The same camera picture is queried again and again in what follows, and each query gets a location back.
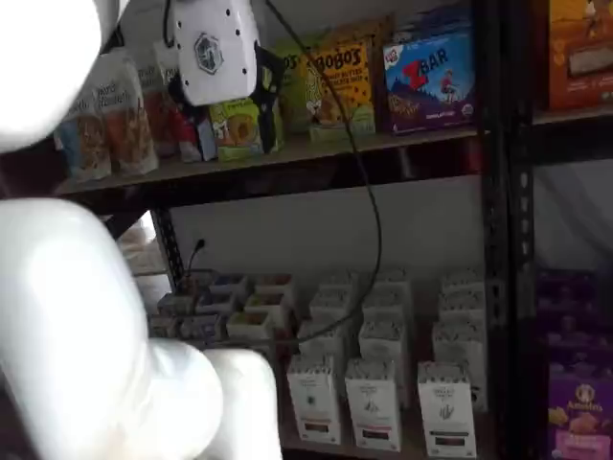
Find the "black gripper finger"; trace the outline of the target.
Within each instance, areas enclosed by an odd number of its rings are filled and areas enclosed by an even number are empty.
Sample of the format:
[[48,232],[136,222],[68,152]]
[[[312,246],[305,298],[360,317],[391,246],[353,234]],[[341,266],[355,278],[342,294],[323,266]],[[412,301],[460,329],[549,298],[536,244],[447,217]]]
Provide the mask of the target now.
[[172,100],[171,120],[175,139],[197,140],[197,126],[201,118],[201,110],[188,101],[179,74],[175,74],[170,79],[168,90]]
[[283,123],[280,120],[279,93],[283,86],[284,61],[274,53],[254,45],[257,75],[256,86],[250,99],[258,108],[258,125],[261,148],[264,154],[279,146],[283,137]]

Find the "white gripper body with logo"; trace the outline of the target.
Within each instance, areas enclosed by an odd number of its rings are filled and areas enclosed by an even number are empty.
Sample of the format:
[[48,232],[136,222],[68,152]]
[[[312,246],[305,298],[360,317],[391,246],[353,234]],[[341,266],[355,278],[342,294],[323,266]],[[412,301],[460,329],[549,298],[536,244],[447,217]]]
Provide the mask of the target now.
[[259,32],[250,1],[177,1],[173,21],[181,84],[190,104],[219,104],[253,93]]

